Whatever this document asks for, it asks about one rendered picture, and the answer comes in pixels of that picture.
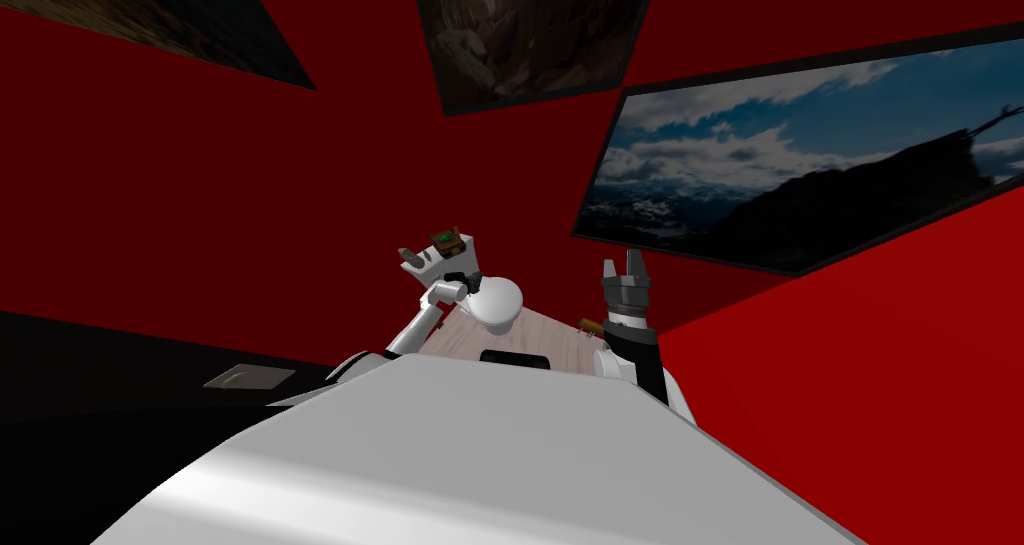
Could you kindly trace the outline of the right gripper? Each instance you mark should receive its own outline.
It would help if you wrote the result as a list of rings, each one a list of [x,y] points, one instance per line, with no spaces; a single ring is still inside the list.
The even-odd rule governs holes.
[[[640,250],[627,250],[626,276],[618,276],[613,259],[605,259],[600,283],[610,315],[635,318],[647,316],[647,309],[650,307],[651,280]]]

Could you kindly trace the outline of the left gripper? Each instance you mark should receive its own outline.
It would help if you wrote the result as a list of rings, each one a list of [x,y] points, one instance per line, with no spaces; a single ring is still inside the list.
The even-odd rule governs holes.
[[[445,258],[431,242],[420,252],[413,252],[407,247],[398,249],[402,258],[402,267],[415,277],[424,287],[429,288],[435,281],[442,280],[447,272],[464,272],[469,276],[480,270],[476,256],[475,240],[472,237],[462,237],[465,248],[453,257]]]

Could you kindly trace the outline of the small brown green box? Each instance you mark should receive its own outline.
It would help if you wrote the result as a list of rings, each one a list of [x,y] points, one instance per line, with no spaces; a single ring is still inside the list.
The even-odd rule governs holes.
[[[442,259],[451,259],[468,251],[468,245],[457,226],[429,235],[431,246]]]

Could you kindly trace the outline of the pale wooden table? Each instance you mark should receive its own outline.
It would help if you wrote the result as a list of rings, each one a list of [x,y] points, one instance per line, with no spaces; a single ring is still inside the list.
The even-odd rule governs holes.
[[[508,332],[495,335],[462,309],[445,316],[419,352],[432,357],[477,359],[484,349],[548,357],[558,372],[593,375],[594,352],[603,342],[554,318],[524,308]]]

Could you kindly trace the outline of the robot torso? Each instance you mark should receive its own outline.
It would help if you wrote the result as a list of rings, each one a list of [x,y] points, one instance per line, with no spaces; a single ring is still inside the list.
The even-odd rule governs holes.
[[[866,545],[624,380],[409,355],[236,434],[92,545]]]

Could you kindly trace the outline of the sky and mountain wall picture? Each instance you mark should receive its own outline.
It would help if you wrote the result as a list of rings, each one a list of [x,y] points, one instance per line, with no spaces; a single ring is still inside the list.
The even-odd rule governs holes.
[[[1024,22],[626,89],[575,237],[802,276],[1024,186]]]

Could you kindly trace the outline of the dark rocky canyon wall picture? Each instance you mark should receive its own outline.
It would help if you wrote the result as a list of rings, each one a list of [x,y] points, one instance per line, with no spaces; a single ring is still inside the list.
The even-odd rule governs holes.
[[[618,87],[649,2],[416,0],[444,115]]]

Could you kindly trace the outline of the dark brown wall picture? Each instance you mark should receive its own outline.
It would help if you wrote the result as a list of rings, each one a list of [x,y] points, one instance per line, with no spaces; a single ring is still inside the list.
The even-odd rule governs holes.
[[[0,0],[0,6],[315,87],[261,0]]]

